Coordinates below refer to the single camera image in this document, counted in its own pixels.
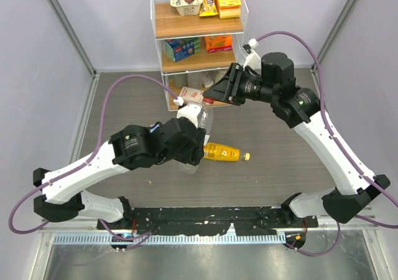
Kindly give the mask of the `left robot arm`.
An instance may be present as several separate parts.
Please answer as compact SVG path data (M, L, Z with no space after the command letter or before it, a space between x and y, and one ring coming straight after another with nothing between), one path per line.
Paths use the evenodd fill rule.
M35 183L43 188L34 199L34 212L54 223L87 217L126 229L133 219L129 201L101 197L87 188L112 176L171 160L197 166L207 140L205 129L187 118L172 118L151 127L129 125L112 135L97 152L69 166L55 171L36 169Z

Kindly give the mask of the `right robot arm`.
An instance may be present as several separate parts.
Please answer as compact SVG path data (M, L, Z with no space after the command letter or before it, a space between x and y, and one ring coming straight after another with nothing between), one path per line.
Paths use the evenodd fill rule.
M240 106L246 100L270 104L272 112L313 149L332 179L334 188L317 194L298 193L285 201L283 224L297 226L304 217L329 215L348 223L391 182L361 163L337 130L328 131L328 113L318 96L296 84L294 63L286 54L272 52L261 58L261 72L232 63L221 80L205 90L205 98Z

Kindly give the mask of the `clear red-label water bottle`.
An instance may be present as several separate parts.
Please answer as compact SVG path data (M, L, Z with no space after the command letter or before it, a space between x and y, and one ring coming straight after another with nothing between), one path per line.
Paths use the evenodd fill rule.
M214 99L204 97L201 104L189 102L177 111L177 118L188 119L195 125L197 131L195 147L185 153L186 156L190 156L188 162L178 163L179 170L184 173L194 174L205 155L204 147L210 138L213 125L213 103Z

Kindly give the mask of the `yellow juice bottle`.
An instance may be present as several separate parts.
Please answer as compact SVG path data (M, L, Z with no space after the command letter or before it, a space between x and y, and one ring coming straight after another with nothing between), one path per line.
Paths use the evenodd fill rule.
M223 162L248 161L251 158L249 152L243 152L235 147L208 142L204 147L204 159Z

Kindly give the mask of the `red bottle cap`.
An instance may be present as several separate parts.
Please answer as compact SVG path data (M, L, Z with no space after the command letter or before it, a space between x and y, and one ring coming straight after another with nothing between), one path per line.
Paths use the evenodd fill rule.
M204 103L208 103L208 104L213 104L214 103L214 99L204 97L203 102Z

